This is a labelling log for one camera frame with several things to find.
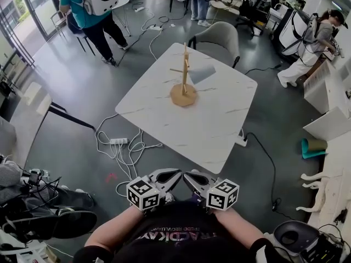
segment gray floor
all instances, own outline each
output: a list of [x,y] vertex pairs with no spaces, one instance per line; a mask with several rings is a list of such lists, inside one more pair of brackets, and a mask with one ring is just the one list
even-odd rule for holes
[[[159,25],[157,18],[160,16],[181,18],[183,15],[183,5],[176,1],[173,3],[171,14],[168,8],[169,0],[133,2],[140,1],[155,14],[155,18],[148,22],[148,25]],[[136,40],[141,34],[141,25],[151,16],[146,10],[135,13],[131,6],[126,6],[133,35],[129,42]],[[231,24],[236,23],[235,18],[227,12],[217,15],[217,19]],[[153,52],[158,57],[174,42],[187,42],[202,30],[203,27],[190,21],[190,13],[181,20],[172,20],[165,25],[165,30],[154,41]],[[245,73],[255,67],[267,68],[281,63],[267,33],[252,38],[246,27],[239,28],[238,32],[241,59],[237,70]],[[65,106],[71,115],[97,127],[105,117],[115,113],[118,102],[154,63],[149,44],[157,34],[156,31],[146,32],[124,56],[120,67],[115,68],[103,64],[100,56],[94,57],[86,45],[87,52],[84,53],[76,38],[66,31],[66,38],[56,36],[36,54],[37,71],[31,79],[47,87],[54,101]],[[119,60],[123,52],[112,40],[109,42],[115,59]],[[229,63],[228,56],[216,46],[202,45],[199,49]],[[301,139],[309,137],[302,127],[318,118],[319,114],[303,99],[301,82],[297,88],[284,89],[276,73],[277,71],[268,70],[253,71],[249,74],[257,81],[258,89],[244,124],[244,132],[255,133],[276,164],[274,198],[282,199],[279,209],[295,219],[304,220],[306,215],[296,212],[295,208],[308,206],[312,196],[310,190],[302,187],[303,182],[299,177],[302,173],[317,173],[319,162],[316,159],[306,161],[301,157]],[[116,117],[104,124],[103,131],[112,138],[132,138],[138,129],[122,117]],[[144,140],[148,145],[157,143],[148,134],[145,134]],[[137,165],[141,176],[155,169],[168,167],[180,168],[183,171],[199,169],[195,163],[167,146],[163,149],[146,150]],[[116,184],[126,181],[127,178],[116,162],[97,152],[92,130],[54,114],[49,114],[45,119],[30,152],[27,168],[49,170],[52,178],[62,176],[61,184],[90,192],[97,203],[100,224],[129,206],[124,198],[115,193]],[[118,180],[106,183],[105,179],[110,173],[116,174]],[[272,232],[275,226],[287,220],[271,211],[273,167],[252,137],[249,138],[246,148],[234,146],[219,176],[241,186],[235,209],[262,231]],[[174,190],[174,194],[179,199],[185,199],[190,196],[190,191],[182,182]],[[52,239],[49,243],[73,254],[83,246],[87,237],[65,241]],[[70,261],[65,255],[60,257],[63,262]]]

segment white chair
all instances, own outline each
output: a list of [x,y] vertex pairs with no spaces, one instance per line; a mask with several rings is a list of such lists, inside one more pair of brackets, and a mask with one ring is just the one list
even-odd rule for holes
[[233,68],[235,68],[240,59],[240,52],[237,30],[233,25],[219,21],[190,39],[188,47],[193,44],[193,48],[196,50],[196,43],[199,42],[214,43],[227,49],[233,57]]
[[53,14],[51,16],[51,21],[53,22],[53,25],[55,26],[55,29],[57,31],[57,33],[59,35],[61,35],[60,31],[61,31],[61,25],[64,24],[66,22],[66,17],[64,14],[62,14],[60,11],[57,11],[55,14]]

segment gray shirt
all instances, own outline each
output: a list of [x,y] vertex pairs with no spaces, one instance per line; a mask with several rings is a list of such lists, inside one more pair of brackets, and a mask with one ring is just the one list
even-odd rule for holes
[[311,44],[312,52],[316,54],[321,54],[325,50],[325,45],[319,41],[330,41],[333,33],[333,27],[327,22],[321,22],[319,29],[316,34],[316,41]]

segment wooden tree stand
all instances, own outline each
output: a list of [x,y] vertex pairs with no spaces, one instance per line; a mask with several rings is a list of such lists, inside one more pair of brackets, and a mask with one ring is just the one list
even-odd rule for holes
[[192,85],[186,83],[186,78],[188,76],[189,66],[189,53],[186,51],[186,43],[184,43],[184,65],[183,71],[177,69],[170,69],[172,71],[183,73],[183,79],[181,84],[174,85],[171,89],[171,99],[172,102],[178,106],[188,106],[195,103],[197,98],[197,93]]

